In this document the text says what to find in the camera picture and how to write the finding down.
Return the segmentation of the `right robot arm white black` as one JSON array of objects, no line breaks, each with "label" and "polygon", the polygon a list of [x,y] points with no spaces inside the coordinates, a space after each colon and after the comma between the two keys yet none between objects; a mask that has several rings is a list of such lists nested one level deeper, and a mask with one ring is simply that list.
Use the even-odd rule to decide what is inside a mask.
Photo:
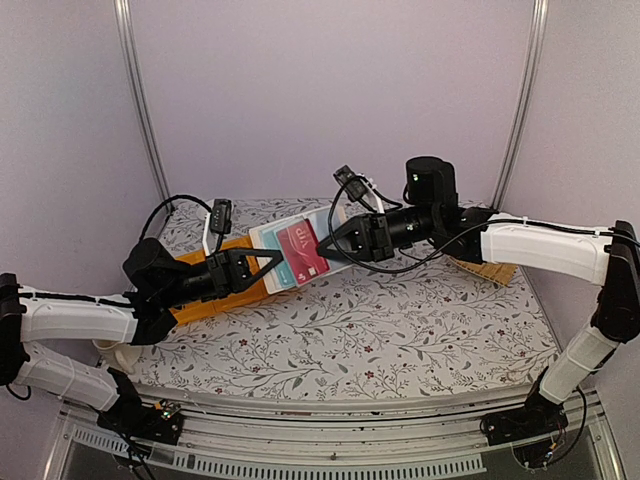
[{"label": "right robot arm white black", "polygon": [[536,380],[517,427],[537,436],[556,417],[554,405],[595,373],[619,345],[639,334],[639,242],[631,224],[575,227],[529,220],[497,210],[460,206],[455,170],[433,156],[408,160],[405,206],[357,215],[316,248],[373,272],[402,248],[426,241],[436,254],[481,264],[515,264],[585,280],[600,288],[597,307],[568,347]]}]

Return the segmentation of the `front aluminium rail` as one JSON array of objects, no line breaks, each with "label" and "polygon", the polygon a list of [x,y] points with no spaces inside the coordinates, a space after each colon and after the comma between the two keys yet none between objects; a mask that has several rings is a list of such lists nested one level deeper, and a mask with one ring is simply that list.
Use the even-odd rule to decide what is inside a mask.
[{"label": "front aluminium rail", "polygon": [[491,444],[481,420],[519,407],[523,387],[400,400],[274,400],[144,386],[176,402],[176,445],[144,442],[144,465],[87,408],[67,402],[48,479],[625,479],[594,389],[565,405],[565,431]]}]

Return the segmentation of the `beige card holder wallet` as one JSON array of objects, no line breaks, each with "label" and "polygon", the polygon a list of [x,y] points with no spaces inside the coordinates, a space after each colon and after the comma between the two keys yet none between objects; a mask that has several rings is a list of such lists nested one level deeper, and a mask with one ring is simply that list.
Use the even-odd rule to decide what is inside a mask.
[{"label": "beige card holder wallet", "polygon": [[269,295],[309,284],[351,267],[347,260],[321,257],[316,248],[329,236],[330,205],[297,213],[249,230],[255,249],[279,250],[283,260],[264,277]]}]

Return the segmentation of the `right aluminium frame post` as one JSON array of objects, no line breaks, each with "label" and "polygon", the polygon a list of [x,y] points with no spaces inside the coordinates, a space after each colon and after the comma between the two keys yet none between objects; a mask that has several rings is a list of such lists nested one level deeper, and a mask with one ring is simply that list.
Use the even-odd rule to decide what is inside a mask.
[{"label": "right aluminium frame post", "polygon": [[533,2],[529,37],[516,108],[491,200],[491,206],[494,209],[501,210],[504,206],[514,175],[543,53],[548,13],[548,0],[535,0]]}]

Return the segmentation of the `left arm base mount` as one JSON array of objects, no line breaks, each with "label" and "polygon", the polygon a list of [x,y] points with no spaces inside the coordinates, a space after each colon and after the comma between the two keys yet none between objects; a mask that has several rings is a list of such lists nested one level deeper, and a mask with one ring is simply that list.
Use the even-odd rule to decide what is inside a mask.
[{"label": "left arm base mount", "polygon": [[97,424],[127,437],[175,446],[184,421],[181,413],[167,417],[161,409],[138,401],[119,399],[109,410],[98,413]]}]

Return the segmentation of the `aluminium frame post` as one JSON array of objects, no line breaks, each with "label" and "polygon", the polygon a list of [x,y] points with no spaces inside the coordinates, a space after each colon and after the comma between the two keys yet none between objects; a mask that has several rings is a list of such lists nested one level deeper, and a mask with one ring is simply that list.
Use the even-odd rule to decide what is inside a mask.
[{"label": "aluminium frame post", "polygon": [[548,13],[548,0],[535,0],[533,2],[529,37],[516,108],[491,200],[491,206],[494,209],[501,210],[504,206],[514,175],[543,53]]},{"label": "aluminium frame post", "polygon": [[158,197],[166,200],[170,196],[169,183],[162,164],[159,146],[149,110],[144,81],[135,41],[131,2],[115,0],[116,27],[119,35],[126,75],[131,91],[134,110],[139,125],[143,147],[149,162],[151,176]]}]

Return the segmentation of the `woven bamboo tray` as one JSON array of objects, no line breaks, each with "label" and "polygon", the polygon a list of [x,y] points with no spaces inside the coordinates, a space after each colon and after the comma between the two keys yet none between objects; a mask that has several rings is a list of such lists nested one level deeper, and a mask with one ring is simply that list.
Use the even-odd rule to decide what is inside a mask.
[{"label": "woven bamboo tray", "polygon": [[476,264],[466,262],[453,257],[449,257],[449,260],[461,268],[462,270],[469,272],[481,279],[490,281],[499,286],[508,286],[514,278],[518,266],[514,264],[495,264],[495,263],[482,263]]}]

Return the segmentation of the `left aluminium frame post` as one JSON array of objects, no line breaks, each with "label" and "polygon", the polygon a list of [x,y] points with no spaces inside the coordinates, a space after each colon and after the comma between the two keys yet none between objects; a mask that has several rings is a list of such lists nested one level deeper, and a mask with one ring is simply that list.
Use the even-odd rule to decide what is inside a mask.
[{"label": "left aluminium frame post", "polygon": [[151,176],[158,197],[166,200],[170,196],[169,183],[162,164],[159,146],[149,110],[144,81],[135,41],[131,2],[115,0],[116,27],[119,35],[126,75],[131,91],[134,110],[139,125],[143,147],[149,162]]}]

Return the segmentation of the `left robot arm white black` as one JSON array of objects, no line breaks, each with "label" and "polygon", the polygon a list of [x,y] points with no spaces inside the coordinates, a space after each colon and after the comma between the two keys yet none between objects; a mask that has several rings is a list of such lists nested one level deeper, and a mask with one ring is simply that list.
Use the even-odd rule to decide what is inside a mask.
[{"label": "left robot arm white black", "polygon": [[174,258],[159,240],[145,238],[123,264],[133,290],[111,297],[42,292],[4,273],[1,383],[36,387],[85,403],[108,412],[126,433],[141,433],[149,415],[126,373],[89,367],[42,346],[42,341],[155,345],[177,325],[175,309],[243,293],[282,260],[278,250],[235,247],[189,264]]}]

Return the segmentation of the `yellow left storage bin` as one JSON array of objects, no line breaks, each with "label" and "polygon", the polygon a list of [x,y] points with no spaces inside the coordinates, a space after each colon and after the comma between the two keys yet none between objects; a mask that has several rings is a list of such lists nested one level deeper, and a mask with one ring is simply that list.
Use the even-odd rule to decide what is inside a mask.
[{"label": "yellow left storage bin", "polygon": [[[205,260],[205,253],[203,250],[198,250],[178,256],[177,259],[189,265],[194,265]],[[172,308],[171,313],[176,318],[179,325],[184,325],[212,317],[216,314],[216,308],[213,301],[195,301],[180,307]]]}]

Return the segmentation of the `yellow middle storage bin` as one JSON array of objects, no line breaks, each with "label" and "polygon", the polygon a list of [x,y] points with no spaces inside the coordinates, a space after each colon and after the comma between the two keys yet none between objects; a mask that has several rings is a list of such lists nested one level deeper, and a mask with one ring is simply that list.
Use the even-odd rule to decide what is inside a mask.
[{"label": "yellow middle storage bin", "polygon": [[[234,239],[225,241],[222,244],[222,250],[228,250],[231,248],[252,248],[252,242],[248,235]],[[214,309],[214,313],[222,313],[229,311],[236,307],[245,306],[256,301],[262,300],[268,296],[267,290],[263,280],[259,280],[254,285],[252,285],[248,290],[231,294],[227,298],[214,300],[211,302],[211,305]]]}]

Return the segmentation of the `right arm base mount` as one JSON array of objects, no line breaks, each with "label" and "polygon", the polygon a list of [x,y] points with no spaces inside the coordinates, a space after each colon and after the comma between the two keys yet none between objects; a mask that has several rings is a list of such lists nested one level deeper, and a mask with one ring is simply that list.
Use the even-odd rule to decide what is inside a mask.
[{"label": "right arm base mount", "polygon": [[564,430],[569,422],[561,405],[527,401],[523,406],[484,415],[480,431],[490,446]]}]

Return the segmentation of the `yellow storage bin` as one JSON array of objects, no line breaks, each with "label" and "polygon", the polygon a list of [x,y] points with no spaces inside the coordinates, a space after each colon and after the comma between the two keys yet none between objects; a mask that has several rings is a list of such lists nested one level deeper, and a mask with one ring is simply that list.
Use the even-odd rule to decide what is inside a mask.
[{"label": "yellow storage bin", "polygon": [[[222,244],[222,250],[228,250],[231,248],[252,248],[252,242],[248,235],[234,239],[225,241]],[[236,307],[245,306],[256,301],[262,300],[268,296],[267,290],[263,280],[259,280],[254,285],[252,285],[248,290],[231,294],[227,298],[214,300],[211,302],[211,305],[214,309],[214,313],[222,313],[229,311]]]},{"label": "yellow storage bin", "polygon": [[[205,253],[203,250],[198,250],[178,256],[177,259],[189,265],[194,265],[205,260]],[[179,325],[184,325],[212,317],[216,314],[216,308],[213,301],[195,301],[180,307],[172,308],[171,313],[176,318]]]}]

